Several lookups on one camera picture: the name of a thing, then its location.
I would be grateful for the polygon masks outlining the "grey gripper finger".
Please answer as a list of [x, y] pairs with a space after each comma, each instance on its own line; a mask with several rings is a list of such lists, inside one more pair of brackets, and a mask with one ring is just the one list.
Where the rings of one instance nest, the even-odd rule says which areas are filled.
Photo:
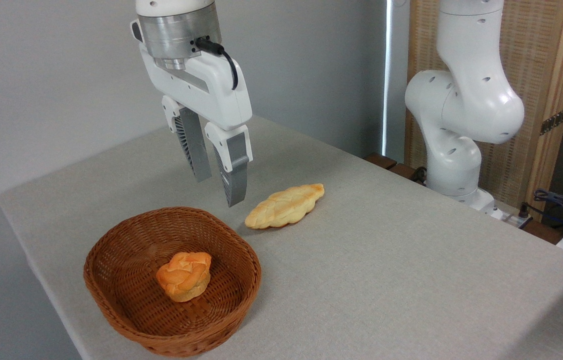
[[167, 95], [162, 97], [162, 107], [168, 127], [177, 136], [195, 180], [203, 182], [210, 178], [211, 167], [199, 114]]
[[253, 160], [248, 127], [223, 130], [208, 122], [204, 132], [213, 145], [227, 205], [233, 207], [247, 194], [248, 164]]

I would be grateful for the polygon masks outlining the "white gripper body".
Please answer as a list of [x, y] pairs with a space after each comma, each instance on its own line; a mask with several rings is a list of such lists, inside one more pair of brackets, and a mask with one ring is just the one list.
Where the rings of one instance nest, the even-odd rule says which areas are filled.
[[222, 129], [252, 118], [243, 71], [225, 55], [218, 19], [136, 19], [131, 30], [163, 95]]

